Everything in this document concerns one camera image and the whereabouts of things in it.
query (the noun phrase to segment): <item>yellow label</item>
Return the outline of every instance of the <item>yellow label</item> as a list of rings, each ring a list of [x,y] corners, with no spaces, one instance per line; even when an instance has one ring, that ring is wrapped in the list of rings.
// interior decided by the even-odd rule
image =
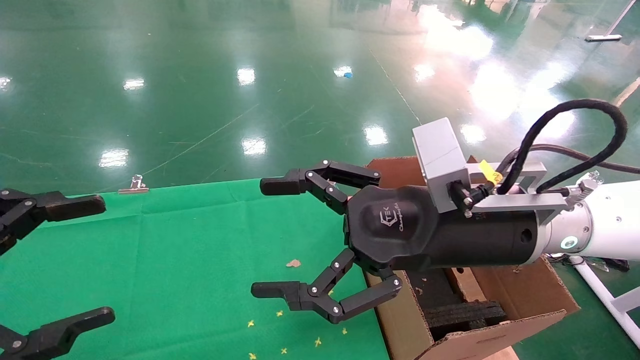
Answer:
[[[491,181],[494,185],[498,185],[502,181],[502,174],[495,171],[486,160],[480,161],[478,168],[480,168],[487,181]]]

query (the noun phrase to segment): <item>robotic arm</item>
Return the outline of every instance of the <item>robotic arm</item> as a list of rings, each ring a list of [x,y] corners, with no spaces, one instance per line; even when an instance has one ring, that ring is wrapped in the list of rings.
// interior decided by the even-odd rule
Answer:
[[[619,141],[606,149],[612,153],[624,140],[626,120],[610,104],[593,102],[597,101],[589,100],[585,107],[613,112]],[[539,122],[546,124],[552,119],[549,113],[576,108],[564,105],[536,122],[530,130],[533,137],[528,133],[521,149],[540,132],[541,127],[536,128]],[[621,140],[620,121],[624,125]],[[290,170],[284,177],[262,179],[260,190],[264,195],[310,192],[344,215],[347,248],[311,284],[256,282],[252,285],[253,296],[280,297],[291,310],[313,310],[329,322],[339,323],[394,298],[402,281],[393,270],[521,265],[532,263],[544,253],[589,252],[606,237],[602,230],[597,236],[593,230],[596,219],[586,201],[598,187],[592,179],[583,179],[577,186],[547,190],[548,186],[541,191],[536,187],[547,170],[542,163],[520,159],[528,149],[516,151],[517,159],[505,159],[506,164],[467,164],[447,118],[415,128],[413,142],[428,187],[382,189],[378,187],[379,172],[326,160],[313,168]],[[566,178],[558,182],[574,176],[571,172],[580,166],[584,168],[580,164],[564,172]],[[499,187],[502,174],[487,170],[493,168],[508,174]],[[329,180],[361,190],[347,201]],[[640,254],[621,255],[617,258],[640,259]],[[383,281],[340,302],[331,299],[329,291],[353,263]]]
[[[63,221],[105,212],[99,195],[67,198],[60,192],[31,195],[0,192],[0,256],[45,221]],[[115,321],[110,307],[100,307],[41,326],[21,335],[0,325],[0,360],[48,360],[71,350],[78,335]]]

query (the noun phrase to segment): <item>black cable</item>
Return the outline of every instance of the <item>black cable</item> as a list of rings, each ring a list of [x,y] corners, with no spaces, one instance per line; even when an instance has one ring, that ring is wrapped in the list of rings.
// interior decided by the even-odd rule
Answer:
[[[535,141],[536,137],[540,134],[540,131],[542,131],[542,129],[554,117],[556,117],[556,115],[574,109],[594,109],[606,113],[611,117],[615,126],[613,137],[611,138],[609,144],[607,144],[607,146],[602,151],[600,151],[592,158],[570,168],[567,171],[561,172],[560,174],[554,176],[552,179],[538,186],[538,188],[536,189],[537,193],[544,192],[552,186],[555,186],[573,176],[576,176],[590,169],[591,167],[594,167],[595,165],[605,161],[609,156],[611,156],[614,152],[616,152],[616,150],[620,148],[622,143],[625,141],[625,138],[627,137],[627,120],[617,106],[609,104],[606,101],[595,99],[580,99],[563,102],[561,104],[558,104],[555,108],[544,113],[535,122],[535,124],[531,126],[527,134],[524,136],[524,138],[522,139],[522,143],[520,144],[518,156],[516,157],[516,160],[511,167],[511,171],[509,171],[509,174],[505,178],[504,182],[497,189],[497,193],[499,195],[504,195],[505,193],[507,193],[509,189],[515,184],[518,176],[520,176],[520,173],[522,172],[522,167],[524,166],[527,155],[531,150],[533,141]]]
[[[504,157],[500,165],[495,169],[495,171],[504,174],[505,170],[512,164],[514,160],[516,160],[516,156],[518,155],[518,151],[520,148],[513,149],[507,156]],[[587,154],[583,154],[579,151],[569,149],[568,147],[554,145],[551,143],[536,143],[531,146],[530,151],[550,151],[555,152],[556,154],[561,154],[565,156],[569,156],[570,158],[574,158],[576,160],[587,161],[591,158],[591,156]],[[615,170],[620,172],[628,172],[629,174],[637,174],[640,175],[640,168],[631,167],[628,165],[609,163],[607,161],[603,161],[599,163],[599,167],[608,168],[609,170]]]

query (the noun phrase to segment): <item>screw hole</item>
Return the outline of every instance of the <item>screw hole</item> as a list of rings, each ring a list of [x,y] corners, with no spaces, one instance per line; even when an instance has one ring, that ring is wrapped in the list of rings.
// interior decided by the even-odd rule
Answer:
[[[520,241],[522,241],[523,243],[530,243],[532,239],[533,234],[531,234],[531,230],[529,229],[524,229],[520,234]]]

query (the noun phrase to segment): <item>small debris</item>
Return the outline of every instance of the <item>small debris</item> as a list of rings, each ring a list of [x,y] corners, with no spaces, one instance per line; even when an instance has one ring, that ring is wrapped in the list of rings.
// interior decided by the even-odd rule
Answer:
[[[293,260],[291,260],[290,262],[287,263],[287,267],[289,267],[289,268],[290,267],[297,268],[300,265],[302,265],[302,263],[300,263],[300,260],[298,260],[298,259],[293,259]]]

